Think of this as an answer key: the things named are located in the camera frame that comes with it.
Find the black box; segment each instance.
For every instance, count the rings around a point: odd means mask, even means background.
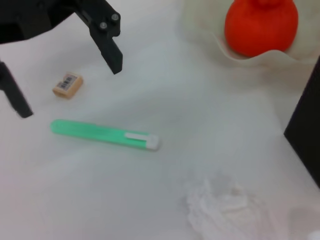
[[[320,58],[284,135],[320,188]]]

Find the black panel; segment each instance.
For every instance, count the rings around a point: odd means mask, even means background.
[[[45,33],[74,11],[77,0],[0,0],[0,44],[27,40]]]
[[[320,187],[320,58],[284,135]]]

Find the white cloth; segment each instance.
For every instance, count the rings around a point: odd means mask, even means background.
[[[223,192],[213,181],[190,190],[188,220],[203,240],[275,240],[265,204],[237,184]]]

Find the orange fruit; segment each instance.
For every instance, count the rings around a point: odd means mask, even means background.
[[[295,40],[299,15],[293,0],[235,0],[225,19],[230,47],[247,57],[287,50]]]

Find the crumpled white tissue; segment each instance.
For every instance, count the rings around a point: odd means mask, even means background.
[[[187,195],[188,221],[203,240],[276,240],[266,205],[236,183],[205,180]]]
[[[299,26],[291,48],[272,50],[256,57],[238,55],[229,48],[224,35],[225,18],[233,0],[184,0],[183,26],[206,49],[218,45],[229,59],[243,66],[266,65],[286,67],[294,63],[315,64],[320,55],[320,1],[294,0],[299,13]]]

